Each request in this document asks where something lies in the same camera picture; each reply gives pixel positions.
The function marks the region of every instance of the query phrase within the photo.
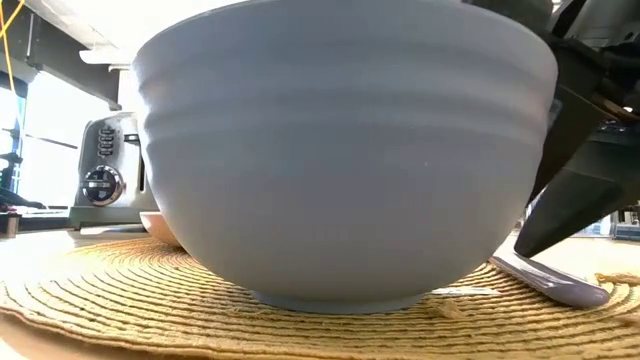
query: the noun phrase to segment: kitchen counter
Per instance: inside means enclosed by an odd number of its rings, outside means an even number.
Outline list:
[[[39,261],[74,248],[104,242],[147,237],[136,228],[123,232],[109,229],[83,231],[48,231],[20,234],[15,239],[0,240],[0,277],[11,276],[16,265]],[[503,246],[513,246],[510,236]],[[640,244],[605,238],[570,238],[539,254],[537,260],[580,276],[595,272],[634,272],[640,274]],[[105,360],[148,359],[146,353],[85,345],[79,341],[33,329],[19,320],[0,315],[0,359],[34,360]],[[163,356],[162,359],[185,359]]]

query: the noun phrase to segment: bowl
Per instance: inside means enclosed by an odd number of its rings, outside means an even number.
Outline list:
[[[149,40],[150,185],[203,266],[267,304],[405,308],[485,262],[533,187],[557,64],[443,0],[267,0]]]
[[[181,246],[160,211],[143,211],[140,213],[140,220],[142,226],[154,239],[167,245]]]

